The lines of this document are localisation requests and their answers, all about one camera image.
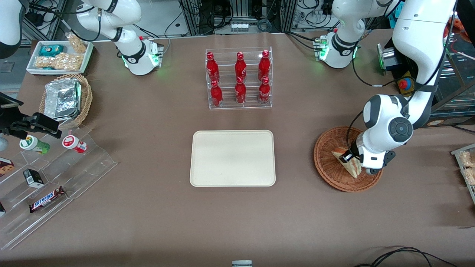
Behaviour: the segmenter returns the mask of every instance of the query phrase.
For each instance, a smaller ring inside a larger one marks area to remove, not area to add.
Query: red button
[[[408,87],[408,82],[406,80],[401,80],[399,82],[399,88],[406,89]]]

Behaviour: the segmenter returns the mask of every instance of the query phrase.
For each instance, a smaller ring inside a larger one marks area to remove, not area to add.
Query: wicker basket
[[[85,119],[87,114],[89,113],[89,108],[91,107],[92,103],[92,90],[91,86],[87,82],[86,78],[81,74],[65,74],[61,75],[56,80],[65,79],[65,78],[76,78],[79,83],[81,84],[81,114],[79,114],[74,122],[76,125],[80,125]],[[43,97],[41,98],[41,103],[39,104],[39,111],[43,113],[45,111],[45,99],[46,99],[46,90],[43,93]],[[59,129],[66,129],[69,128],[69,125],[61,125]]]
[[[363,168],[358,178],[353,178],[343,165],[333,156],[332,150],[346,147],[347,126],[338,126],[324,132],[317,140],[313,150],[313,160],[322,178],[334,188],[345,192],[360,192],[373,187],[380,179],[382,170],[369,175]],[[350,130],[350,142],[356,140],[362,131],[357,128]]]

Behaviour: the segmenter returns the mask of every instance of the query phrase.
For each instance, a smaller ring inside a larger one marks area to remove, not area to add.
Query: table
[[[392,79],[379,74],[376,53],[390,35],[375,30],[361,42],[355,65],[368,82]],[[238,259],[256,267],[354,266],[396,245],[474,265],[474,207],[450,155],[473,143],[472,135],[417,130],[379,183],[361,193],[338,191],[316,171],[318,136],[348,125],[371,96],[394,87],[369,87],[351,67],[315,62],[311,50],[284,34],[173,39],[163,67],[146,76],[125,69],[112,43],[95,46],[87,76],[94,99],[84,124],[119,164],[13,250],[0,251],[8,260],[2,266],[226,267]],[[274,52],[274,106],[210,111],[205,49],[258,46]],[[37,111],[52,79],[26,74],[24,113]],[[363,128],[362,120],[355,126]],[[231,129],[274,133],[274,186],[190,185],[193,134]],[[16,149],[9,139],[5,156]],[[403,258],[424,263],[412,255],[388,261]]]

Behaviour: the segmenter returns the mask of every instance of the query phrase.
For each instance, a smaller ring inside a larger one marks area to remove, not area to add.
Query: red bottle
[[[206,53],[206,58],[208,59],[206,61],[206,70],[208,71],[209,78],[211,80],[215,79],[219,82],[218,63],[216,62],[216,60],[214,60],[213,52]]]
[[[218,81],[216,79],[211,81],[211,100],[214,106],[223,105],[223,92],[218,86]]]
[[[265,104],[269,102],[269,94],[270,94],[269,77],[264,76],[262,78],[262,84],[261,86],[259,86],[259,98],[258,98],[259,103]]]
[[[244,79],[240,76],[236,77],[236,102],[238,104],[244,104],[246,101],[246,86],[244,85]]]
[[[234,70],[236,71],[236,77],[241,76],[244,80],[246,80],[246,63],[244,62],[244,53],[238,52],[237,61],[234,65]]]
[[[264,50],[262,51],[262,58],[259,62],[259,73],[257,78],[259,81],[262,81],[262,77],[267,76],[270,70],[270,60],[269,60],[269,51]]]

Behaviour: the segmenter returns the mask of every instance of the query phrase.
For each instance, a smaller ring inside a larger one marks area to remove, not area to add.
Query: acrylic bottle rack
[[[271,87],[269,93],[269,101],[265,104],[260,104],[257,101],[259,96],[259,86],[261,82],[257,78],[259,61],[262,57],[262,51],[269,50],[269,60],[271,62],[269,70],[269,85]],[[211,80],[206,70],[206,53],[213,52],[214,59],[216,60],[219,68],[219,87],[223,92],[223,105],[217,107],[213,105],[211,100]],[[236,102],[236,93],[234,86],[236,85],[236,73],[234,66],[236,63],[237,52],[244,53],[244,61],[247,65],[247,78],[244,84],[246,85],[246,101],[244,104],[238,104]],[[272,47],[258,47],[258,48],[223,48],[223,49],[206,49],[205,53],[205,75],[208,91],[208,105],[211,110],[219,109],[240,109],[240,108],[270,108],[272,107],[272,65],[273,54]]]
[[[60,129],[63,132],[60,139],[50,135],[40,139],[50,144],[48,153],[40,155],[37,152],[22,151],[10,159],[15,169],[0,177],[0,202],[6,210],[0,217],[1,249],[12,249],[117,165],[93,141],[89,128],[66,121],[60,125]],[[84,153],[63,147],[62,140],[69,134],[87,144]],[[23,176],[26,169],[38,171],[45,185],[41,188],[29,187]],[[29,205],[59,186],[63,187],[66,194],[30,213]]]

